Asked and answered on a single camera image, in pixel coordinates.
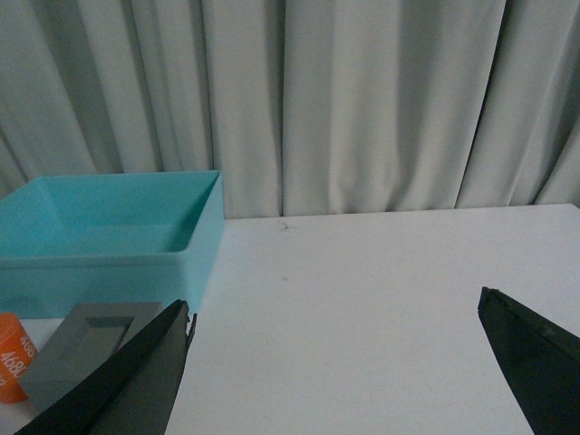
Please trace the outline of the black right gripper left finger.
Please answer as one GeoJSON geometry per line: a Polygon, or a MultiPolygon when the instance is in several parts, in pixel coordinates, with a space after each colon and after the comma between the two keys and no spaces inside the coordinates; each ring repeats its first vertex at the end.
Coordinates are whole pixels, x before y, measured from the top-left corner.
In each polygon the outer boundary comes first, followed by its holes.
{"type": "Polygon", "coordinates": [[[164,434],[197,318],[176,300],[19,434],[164,434]]]}

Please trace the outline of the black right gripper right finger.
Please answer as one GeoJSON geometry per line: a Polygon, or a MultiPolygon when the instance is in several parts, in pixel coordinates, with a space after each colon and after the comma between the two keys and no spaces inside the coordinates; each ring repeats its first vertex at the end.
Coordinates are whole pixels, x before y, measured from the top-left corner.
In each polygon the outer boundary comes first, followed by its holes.
{"type": "Polygon", "coordinates": [[[517,300],[483,287],[478,318],[535,434],[579,432],[579,338],[517,300]]]}

